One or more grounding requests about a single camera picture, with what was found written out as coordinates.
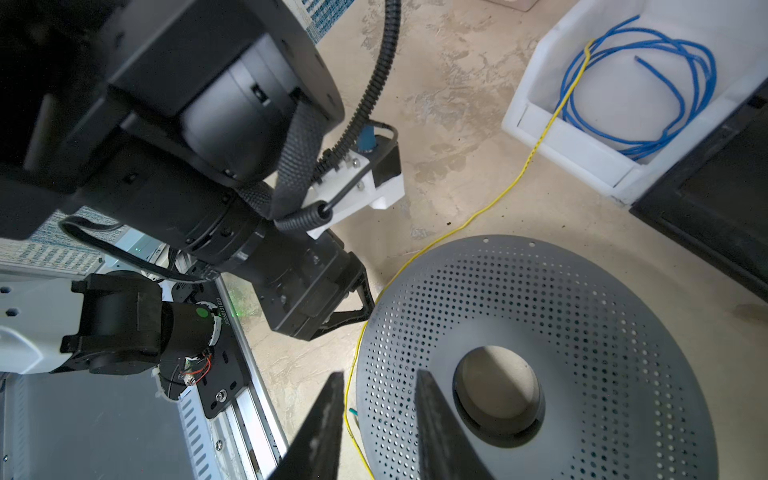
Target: dark gray perforated plate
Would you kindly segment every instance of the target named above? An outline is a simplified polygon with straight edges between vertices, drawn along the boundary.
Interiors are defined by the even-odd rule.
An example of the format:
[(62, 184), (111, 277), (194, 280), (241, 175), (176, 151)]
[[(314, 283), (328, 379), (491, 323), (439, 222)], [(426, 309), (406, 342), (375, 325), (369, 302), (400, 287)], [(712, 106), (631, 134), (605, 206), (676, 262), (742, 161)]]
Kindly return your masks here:
[(706, 403), (656, 316), (584, 258), (494, 235), (425, 254), (376, 307), (356, 381), (362, 441), (377, 480), (419, 478), (416, 371), (432, 372), (456, 414), (456, 366), (489, 345), (525, 359), (546, 402), (535, 437), (510, 449), (483, 442), (460, 421), (497, 479), (717, 477)]

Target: blue cable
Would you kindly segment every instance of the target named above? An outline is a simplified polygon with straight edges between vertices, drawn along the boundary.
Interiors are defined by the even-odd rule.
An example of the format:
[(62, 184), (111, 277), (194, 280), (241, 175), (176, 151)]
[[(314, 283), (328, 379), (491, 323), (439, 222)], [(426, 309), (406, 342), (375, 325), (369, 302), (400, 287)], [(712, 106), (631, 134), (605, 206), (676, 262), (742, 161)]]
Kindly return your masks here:
[[(626, 25), (634, 22), (639, 17), (639, 15), (636, 15), (624, 22), (621, 22), (619, 25), (616, 25), (615, 27), (608, 30), (605, 35), (595, 40), (590, 47), (592, 52), (592, 59), (590, 60), (589, 65), (587, 65), (585, 71), (594, 67), (594, 65), (600, 60), (609, 57), (617, 51), (652, 48), (654, 50), (668, 51), (672, 54), (679, 55), (685, 58), (688, 62), (691, 77), (693, 79), (694, 97), (691, 102), (690, 110), (687, 110), (685, 99), (683, 98), (683, 95), (680, 94), (680, 91), (677, 90), (677, 88), (674, 86), (674, 84), (648, 62), (635, 55), (635, 61), (645, 67), (651, 74), (653, 74), (654, 77), (661, 80), (667, 86), (667, 88), (670, 89), (672, 95), (674, 95), (674, 97), (677, 99), (677, 103), (680, 105), (680, 111), (677, 117), (664, 128), (664, 130), (661, 132), (661, 136), (658, 139), (627, 140), (625, 138), (615, 137), (614, 135), (607, 134), (598, 130), (586, 122), (578, 113), (574, 99), (576, 96), (575, 92), (571, 95), (571, 98), (563, 107), (562, 111), (563, 120), (572, 124), (579, 130), (588, 130), (599, 137), (603, 137), (607, 140), (614, 141), (619, 144), (627, 145), (627, 148), (619, 150), (618, 152), (620, 154), (626, 155), (633, 161), (638, 161), (641, 158), (647, 157), (648, 155), (651, 155), (666, 147), (677, 136), (677, 134), (680, 133), (681, 130), (683, 130), (699, 113), (701, 113), (704, 108), (707, 107), (707, 105), (710, 103), (710, 100), (712, 100), (715, 86), (717, 85), (717, 67), (715, 65), (715, 57), (712, 55), (712, 52), (709, 48), (692, 41), (669, 38), (660, 31), (653, 30), (652, 28), (625, 28)], [(646, 33), (649, 35), (654, 35), (656, 38), (651, 40), (635, 41), (626, 45), (605, 48), (598, 51), (600, 46), (608, 38), (614, 35), (620, 35), (622, 33), (629, 32)], [(702, 52), (704, 56), (697, 55), (696, 53), (689, 51), (687, 47), (691, 50), (695, 49)], [(565, 71), (565, 76), (563, 77), (563, 81), (560, 86), (560, 101), (562, 101), (565, 97), (565, 94), (568, 92), (568, 89), (571, 87), (571, 84), (576, 78), (576, 74), (581, 69), (581, 65), (584, 63), (583, 58), (584, 52), (580, 51), (579, 54), (576, 55), (576, 58), (574, 58), (574, 60), (571, 62), (571, 65)], [(701, 70), (701, 73), (704, 77), (703, 91), (699, 82), (699, 69)], [(680, 124), (684, 118), (686, 119), (685, 122), (675, 128), (675, 126)]]

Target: black cable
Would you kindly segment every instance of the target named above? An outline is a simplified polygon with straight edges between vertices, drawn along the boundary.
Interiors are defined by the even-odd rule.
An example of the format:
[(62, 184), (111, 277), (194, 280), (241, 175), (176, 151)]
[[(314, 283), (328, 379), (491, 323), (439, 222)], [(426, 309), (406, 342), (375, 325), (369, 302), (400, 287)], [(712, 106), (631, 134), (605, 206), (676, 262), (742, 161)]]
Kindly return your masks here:
[(89, 219), (79, 217), (78, 215), (70, 215), (65, 220), (67, 220), (69, 223), (72, 223), (73, 225), (77, 225), (78, 227), (85, 228), (86, 230), (93, 230), (95, 232), (111, 232), (113, 230), (117, 230), (118, 228), (121, 228), (124, 225), (123, 223), (113, 223), (111, 225), (103, 225), (101, 223), (91, 222)]
[(386, 0), (384, 4), (384, 33), (382, 35), (382, 44), (379, 49), (379, 57), (376, 59), (376, 66), (373, 69), (373, 75), (368, 82), (368, 87), (362, 95), (362, 100), (357, 106), (357, 110), (349, 121), (346, 130), (341, 138), (331, 150), (323, 152), (323, 158), (315, 166), (314, 180), (319, 180), (332, 168), (336, 168), (341, 163), (346, 153), (357, 141), (362, 128), (368, 123), (368, 119), (379, 101), (379, 96), (384, 89), (384, 84), (392, 70), (392, 61), (395, 58), (397, 50), (397, 41), (400, 35), (400, 0)]
[(181, 250), (173, 247), (168, 247), (168, 269), (172, 272), (177, 272), (176, 259), (179, 257)]
[[(133, 265), (138, 269), (146, 270), (147, 272), (161, 276), (166, 280), (170, 280), (178, 283), (206, 283), (206, 282), (215, 280), (216, 276), (218, 276), (218, 272), (216, 272), (216, 276), (213, 276), (212, 278), (187, 275), (186, 273), (177, 273), (167, 268), (163, 268), (162, 266), (157, 266), (153, 263), (149, 263), (146, 260), (142, 260), (139, 257), (131, 255), (125, 250), (121, 250), (117, 248), (115, 245), (112, 245), (109, 242), (105, 242), (96, 237), (93, 237), (92, 235), (89, 235), (88, 233), (85, 233), (81, 228), (82, 224), (84, 223), (82, 222), (82, 220), (84, 219), (81, 217), (75, 217), (74, 219), (72, 217), (65, 217), (58, 222), (58, 226), (68, 236), (89, 246), (90, 248), (96, 249), (118, 260), (122, 260), (125, 263), (128, 263), (129, 265)], [(88, 222), (91, 225), (85, 228), (88, 228), (89, 230), (99, 230), (100, 228), (114, 226), (114, 225), (99, 225), (98, 223), (92, 223), (89, 220)]]
[(376, 158), (373, 158), (372, 160), (370, 160), (365, 167), (360, 169), (360, 171), (357, 172), (357, 175), (355, 175), (352, 178), (352, 180), (350, 180), (346, 185), (344, 185), (344, 188), (339, 190), (339, 192), (324, 206), (323, 209), (326, 212), (334, 208), (336, 205), (338, 205), (339, 202), (349, 193), (349, 191), (352, 190), (362, 180), (362, 178), (365, 177), (365, 175), (368, 172), (373, 170), (373, 168), (376, 165), (381, 163), (381, 161), (384, 160), (384, 158), (386, 158), (387, 155), (389, 155), (389, 152), (392, 151), (395, 145), (397, 145), (398, 133), (397, 133), (397, 129), (394, 128), (392, 125), (384, 124), (380, 121), (374, 121), (374, 120), (369, 120), (367, 123), (373, 125), (374, 127), (384, 128), (386, 130), (391, 131), (392, 137), (389, 139), (387, 144), (379, 152), (377, 152)]
[[(173, 377), (174, 375), (176, 375), (176, 371), (177, 371), (178, 369), (179, 369), (179, 364), (177, 363), (177, 364), (176, 364), (176, 368), (174, 369), (174, 372), (173, 372), (173, 373), (171, 373), (171, 375), (170, 375), (170, 376), (171, 376), (171, 377)], [(170, 398), (170, 386), (171, 386), (171, 385), (173, 385), (173, 383), (168, 383), (168, 395), (166, 395), (168, 398)]]
[(352, 190), (362, 180), (363, 177), (365, 177), (367, 173), (375, 168), (376, 165), (381, 163), (381, 161), (386, 158), (389, 152), (392, 151), (395, 145), (397, 145), (398, 133), (397, 129), (392, 125), (387, 125), (380, 121), (373, 120), (369, 120), (368, 124), (378, 128), (385, 128), (386, 130), (392, 132), (392, 137), (387, 141), (387, 144), (376, 152), (376, 156), (372, 158), (365, 167), (360, 169), (355, 177), (346, 185), (344, 185), (344, 188), (336, 193), (330, 202), (319, 200), (311, 205), (307, 205), (301, 210), (275, 220), (275, 227), (277, 227), (278, 230), (283, 232), (306, 232), (317, 227), (322, 227), (326, 223), (329, 223), (331, 219), (333, 219), (333, 207), (335, 207), (349, 193), (349, 191)]
[(160, 377), (160, 379), (161, 379), (161, 380), (164, 380), (165, 382), (168, 382), (168, 383), (172, 383), (172, 384), (174, 384), (174, 385), (183, 386), (183, 387), (186, 387), (186, 386), (187, 386), (187, 384), (186, 384), (186, 383), (182, 383), (182, 382), (175, 382), (174, 380), (171, 380), (171, 379), (167, 379), (167, 378), (165, 378), (165, 377), (163, 376), (163, 374), (162, 374), (162, 373), (158, 373), (158, 374), (157, 374), (157, 376), (159, 376), (159, 377)]

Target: concrete floor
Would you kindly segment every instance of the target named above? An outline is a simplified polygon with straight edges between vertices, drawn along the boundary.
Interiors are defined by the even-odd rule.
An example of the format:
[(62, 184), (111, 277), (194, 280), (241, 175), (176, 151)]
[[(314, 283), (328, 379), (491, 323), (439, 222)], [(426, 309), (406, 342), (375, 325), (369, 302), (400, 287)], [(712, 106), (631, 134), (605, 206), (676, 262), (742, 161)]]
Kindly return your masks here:
[[(386, 211), (361, 210), (334, 228), (367, 266), (374, 294), (411, 254), (485, 206), (518, 174), (528, 149), (501, 132), (502, 117), (538, 39), (573, 4), (540, 0), (526, 13), (483, 0), (403, 5), (398, 56), (373, 117), (400, 130), (406, 198)], [(319, 43), (347, 116), (378, 51), (382, 5), (357, 0)], [(457, 238), (487, 233), (557, 244), (633, 290), (697, 374), (717, 435), (720, 477), (766, 477), (764, 302), (543, 157)], [(349, 374), (361, 326), (311, 343), (272, 333), (250, 286), (227, 281), (291, 440), (327, 376)], [(354, 392), (350, 399), (354, 404)], [(346, 433), (339, 478), (367, 478)]]

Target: center hole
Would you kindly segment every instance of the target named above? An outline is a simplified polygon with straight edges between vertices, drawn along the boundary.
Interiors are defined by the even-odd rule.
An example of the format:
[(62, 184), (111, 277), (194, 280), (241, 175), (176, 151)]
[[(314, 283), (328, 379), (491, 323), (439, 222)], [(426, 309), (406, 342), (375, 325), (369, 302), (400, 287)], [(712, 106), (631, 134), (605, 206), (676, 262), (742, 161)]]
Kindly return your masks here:
[(511, 350), (484, 346), (467, 353), (456, 367), (453, 388), (459, 416), (484, 442), (515, 447), (541, 427), (541, 386), (531, 366)]

